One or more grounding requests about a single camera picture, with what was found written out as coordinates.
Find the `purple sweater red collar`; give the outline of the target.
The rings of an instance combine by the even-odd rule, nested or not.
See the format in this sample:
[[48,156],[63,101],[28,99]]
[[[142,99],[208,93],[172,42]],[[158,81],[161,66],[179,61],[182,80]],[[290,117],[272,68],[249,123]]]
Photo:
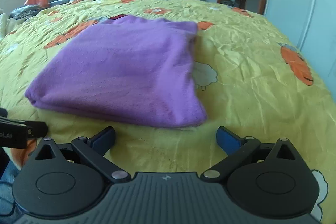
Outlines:
[[152,127],[202,124],[195,22],[126,15],[86,28],[25,92],[36,108]]

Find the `dark patterned clothes heap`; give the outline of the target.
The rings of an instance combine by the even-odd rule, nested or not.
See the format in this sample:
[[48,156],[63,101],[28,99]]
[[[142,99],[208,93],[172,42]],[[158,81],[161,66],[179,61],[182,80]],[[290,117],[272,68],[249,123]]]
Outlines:
[[27,19],[36,16],[40,11],[47,9],[47,7],[40,7],[39,5],[26,5],[13,10],[9,18]]

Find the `yellow floral bed sheet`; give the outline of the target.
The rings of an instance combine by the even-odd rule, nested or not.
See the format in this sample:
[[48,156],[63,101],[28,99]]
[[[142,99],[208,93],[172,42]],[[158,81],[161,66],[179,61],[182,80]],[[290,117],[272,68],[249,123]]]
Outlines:
[[215,141],[220,126],[265,143],[285,137],[321,187],[314,216],[335,223],[335,102],[287,37],[253,12],[197,0],[85,0],[41,11],[1,40],[1,107],[9,117],[45,121],[59,143],[108,126],[38,110],[24,93],[69,35],[118,15],[197,23],[194,77],[208,119],[173,130],[113,123],[109,160],[130,173],[202,172],[225,156]]

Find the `white quilted jacket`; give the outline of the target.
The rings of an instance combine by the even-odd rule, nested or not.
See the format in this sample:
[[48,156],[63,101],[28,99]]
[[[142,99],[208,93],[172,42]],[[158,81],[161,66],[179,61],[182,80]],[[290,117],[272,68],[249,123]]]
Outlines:
[[0,14],[0,39],[2,40],[7,34],[16,28],[16,21],[13,18],[8,18],[7,15],[1,11]]

